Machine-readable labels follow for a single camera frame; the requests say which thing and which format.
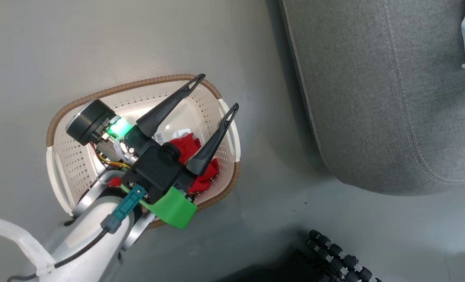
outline black cable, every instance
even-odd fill
[[[84,248],[80,249],[77,253],[75,253],[74,255],[71,255],[70,257],[60,261],[60,262],[57,262],[55,264],[55,268],[60,268],[66,264],[68,264],[69,262],[77,259],[78,257],[82,256],[82,254],[84,254],[85,252],[87,252],[89,249],[93,248],[94,245],[96,245],[96,243],[98,243],[102,238],[103,236],[105,236],[105,234],[107,234],[109,230],[108,229],[103,229],[102,232],[100,232],[100,234],[98,234],[98,236],[96,236],[95,239],[93,239],[91,242],[89,242],[87,245],[84,246]]]
[[[29,281],[29,280],[32,280],[34,278],[37,278],[37,274],[34,273],[33,275],[29,275],[29,276],[19,276],[19,275],[13,275],[11,277],[8,278],[8,280],[6,280],[6,282],[12,282],[13,280],[18,280],[18,281]]]
[[[93,239],[91,242],[89,242],[87,245],[85,245],[84,248],[80,249],[74,255],[71,255],[70,257],[68,257],[68,258],[66,258],[64,260],[57,262],[55,264],[55,268],[60,268],[60,267],[62,267],[64,265],[68,264],[69,262],[77,259],[78,257],[82,256],[85,252],[87,252],[91,248],[93,248],[93,246],[96,245],[96,243],[98,243],[108,232],[109,232],[109,230],[107,228],[103,229],[102,232],[100,232],[100,234],[98,234],[98,236],[96,236],[95,239]],[[29,275],[29,276],[14,275],[12,277],[9,277],[7,282],[12,282],[13,280],[29,281],[29,280],[32,280],[34,278],[37,278],[36,273],[34,273],[33,275]]]

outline yellow wire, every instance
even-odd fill
[[[100,157],[100,159],[102,159],[102,161],[104,161],[104,162],[106,162],[108,164],[114,164],[114,165],[118,165],[118,166],[124,166],[125,168],[130,168],[130,166],[127,165],[127,164],[108,161],[107,159],[104,159],[100,154],[98,154],[98,157]]]
[[[93,149],[96,150],[96,146],[91,143],[91,146],[93,146]],[[112,162],[112,161],[108,161],[107,159],[103,158],[100,154],[96,154],[97,157],[99,157],[102,161],[108,163],[108,164],[114,164],[114,165],[117,165],[117,166],[124,166],[125,168],[130,168],[130,166],[128,164],[124,164],[124,163],[118,163],[118,162]]]

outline brown basket rim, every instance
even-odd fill
[[[166,82],[174,82],[174,81],[182,81],[182,80],[191,80],[194,77],[195,75],[191,75],[191,74],[176,74],[176,75],[166,75],[166,76],[160,76],[160,77],[155,77],[155,78],[143,79],[139,81],[134,81],[134,82],[114,86],[114,87],[99,91],[97,93],[93,93],[86,97],[80,98],[78,100],[75,100],[74,102],[68,103],[62,109],[60,109],[55,115],[55,117],[53,117],[53,119],[51,120],[51,123],[48,127],[48,132],[46,134],[46,147],[51,147],[54,145],[55,132],[58,127],[58,124],[60,123],[60,120],[62,120],[62,118],[71,110],[77,107],[80,107],[93,99],[104,98],[109,95],[113,95],[113,94],[116,94],[122,91],[127,91],[130,89],[135,89],[135,88],[148,86],[148,85],[154,85],[154,84],[166,83]],[[213,86],[213,84],[211,84],[208,80],[203,79],[201,82],[201,85],[206,87],[213,94],[213,96],[215,96],[216,99],[222,98],[222,95],[220,95],[217,88]],[[224,190],[222,190],[218,195],[214,196],[213,198],[210,198],[202,203],[199,203],[198,211],[203,210],[209,206],[212,206],[218,203],[223,198],[225,198],[227,195],[229,195],[229,193],[232,191],[232,189],[236,185],[237,179],[239,177],[240,168],[241,168],[240,162],[235,162],[232,178],[229,184],[227,184],[227,187],[225,187]],[[154,221],[154,223],[152,223],[149,226],[148,229],[156,228],[164,224],[165,224],[164,221],[157,219],[156,221]]]

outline sofa stitching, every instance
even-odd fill
[[[427,173],[427,171],[425,171],[425,169],[420,165],[418,159],[417,159],[417,156],[415,155],[415,153],[413,152],[413,147],[412,147],[412,143],[410,141],[410,135],[408,134],[408,129],[406,128],[406,122],[405,122],[405,114],[403,113],[403,106],[401,105],[401,99],[399,97],[399,89],[398,89],[398,82],[397,82],[397,79],[396,79],[396,74],[394,72],[394,65],[393,65],[393,62],[392,62],[392,57],[391,57],[391,52],[389,50],[389,40],[388,40],[388,36],[387,36],[387,32],[386,32],[386,27],[385,27],[385,23],[384,23],[384,17],[382,16],[382,9],[380,7],[380,0],[377,0],[377,4],[379,5],[379,11],[380,11],[380,19],[382,21],[382,28],[384,30],[384,37],[385,37],[385,40],[386,40],[386,47],[387,47],[387,53],[389,54],[389,62],[391,64],[391,71],[392,71],[392,76],[393,76],[393,79],[394,79],[394,88],[396,88],[396,96],[398,98],[398,101],[399,101],[399,109],[401,110],[401,119],[403,120],[403,126],[405,127],[405,133],[406,133],[406,138],[408,139],[408,144],[410,146],[410,150],[412,151],[412,154],[413,154],[413,158],[415,159],[415,162],[417,162],[419,168],[422,169],[422,171],[431,179],[431,180],[434,180],[434,181],[437,181],[436,179],[433,178],[432,175],[430,175],[429,173]]]
[[[401,66],[399,64],[399,57],[398,57],[398,52],[397,52],[397,49],[396,49],[396,42],[394,40],[394,32],[392,30],[392,23],[391,23],[391,16],[390,16],[390,13],[389,13],[389,7],[388,7],[388,4],[387,4],[387,0],[384,0],[384,7],[387,11],[387,17],[389,19],[389,27],[391,29],[391,39],[392,39],[392,45],[394,47],[394,53],[395,53],[395,57],[396,57],[396,61],[395,63],[397,63],[397,66],[398,66],[398,71],[399,71],[399,78],[400,78],[400,81],[401,81],[401,87],[402,87],[402,94],[403,94],[403,97],[405,98],[405,112],[406,112],[406,118],[407,120],[410,122],[410,126],[411,127],[411,130],[412,130],[412,133],[413,133],[413,141],[415,142],[415,151],[418,151],[418,155],[419,155],[419,158],[421,159],[421,162],[426,166],[427,170],[435,175],[436,177],[442,179],[442,180],[447,180],[447,181],[454,181],[454,182],[462,182],[462,181],[465,181],[465,179],[463,180],[455,180],[455,179],[447,179],[447,178],[443,178],[441,176],[439,176],[438,174],[436,174],[432,169],[431,167],[427,164],[427,162],[425,161],[424,159],[424,156],[422,155],[422,152],[420,151],[420,146],[418,144],[418,141],[417,141],[417,136],[415,134],[415,129],[413,127],[413,121],[412,121],[412,117],[411,117],[411,114],[410,114],[410,108],[409,108],[409,105],[408,105],[408,98],[406,97],[406,90],[405,90],[405,83],[403,81],[403,74],[401,72]]]

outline green led light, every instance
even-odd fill
[[[107,133],[109,135],[114,135],[115,137],[123,137],[132,129],[132,125],[130,125],[126,119],[124,118],[119,118],[113,125],[110,126],[109,130],[107,130]]]

